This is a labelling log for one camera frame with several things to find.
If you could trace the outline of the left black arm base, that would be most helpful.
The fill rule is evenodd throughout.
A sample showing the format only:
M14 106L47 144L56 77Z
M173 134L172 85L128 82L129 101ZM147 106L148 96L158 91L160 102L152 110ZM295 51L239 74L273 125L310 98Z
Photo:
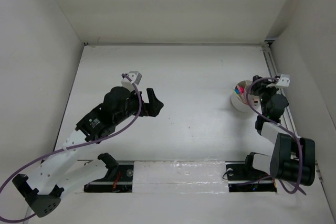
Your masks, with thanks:
M108 171L105 177L83 187L85 193L131 193L133 187L134 161L118 161L118 167Z

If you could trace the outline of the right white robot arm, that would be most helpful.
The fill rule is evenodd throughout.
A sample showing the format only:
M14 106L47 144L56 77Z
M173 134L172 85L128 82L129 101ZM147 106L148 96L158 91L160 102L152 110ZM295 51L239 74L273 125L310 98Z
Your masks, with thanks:
M298 190L300 185L311 186L315 178L316 145L314 140L297 136L281 124L281 117L289 105L279 89L289 86L288 75L254 76L244 98L253 109L253 97L260 101L255 129L258 134L274 145L272 155L251 152L245 159L243 173L254 179L261 172L279 181L286 181Z

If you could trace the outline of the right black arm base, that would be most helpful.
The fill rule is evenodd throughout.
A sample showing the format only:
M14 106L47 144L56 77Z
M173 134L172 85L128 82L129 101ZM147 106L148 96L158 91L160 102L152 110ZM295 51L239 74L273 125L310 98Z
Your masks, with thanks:
M226 161L222 179L228 182L230 193L276 193L275 180L261 170L252 167L253 157L247 155L244 161Z

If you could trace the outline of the slim red highlighter pen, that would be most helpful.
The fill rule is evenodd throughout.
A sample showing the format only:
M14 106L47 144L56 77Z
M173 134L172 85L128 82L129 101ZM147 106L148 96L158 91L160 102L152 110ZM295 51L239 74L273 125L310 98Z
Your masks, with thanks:
M244 93L240 93L240 94L239 94L239 97L240 97L242 103L247 104L246 96L244 95Z

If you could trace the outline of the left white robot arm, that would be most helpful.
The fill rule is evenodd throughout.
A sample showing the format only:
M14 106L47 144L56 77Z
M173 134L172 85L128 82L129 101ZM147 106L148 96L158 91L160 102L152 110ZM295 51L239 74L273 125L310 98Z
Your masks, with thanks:
M92 181L112 180L117 175L118 162L109 154L99 154L89 164L70 171L80 156L98 145L98 139L110 136L116 126L131 116L156 117L164 104L154 90L147 88L149 101L125 87L114 87L98 106L86 114L64 142L62 151L45 159L34 171L16 175L12 183L39 217L54 211L70 192Z

